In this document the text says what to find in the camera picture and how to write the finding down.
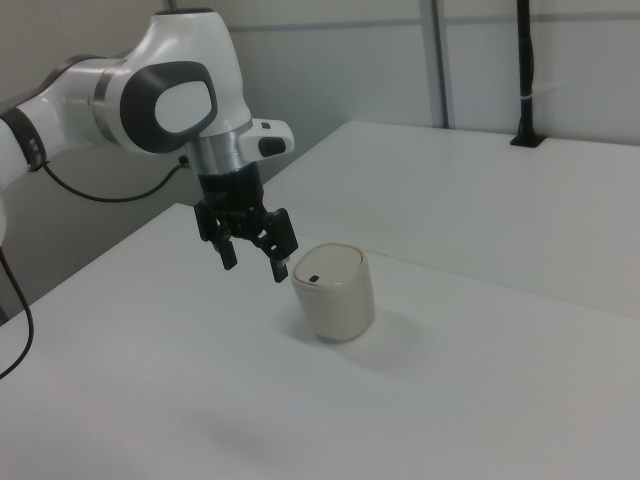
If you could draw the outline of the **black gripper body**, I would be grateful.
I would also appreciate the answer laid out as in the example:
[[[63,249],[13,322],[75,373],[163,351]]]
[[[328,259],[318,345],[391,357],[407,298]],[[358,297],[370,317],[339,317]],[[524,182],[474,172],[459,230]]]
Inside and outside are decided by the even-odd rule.
[[[204,206],[211,213],[265,212],[264,189],[257,165],[225,174],[199,174]]]

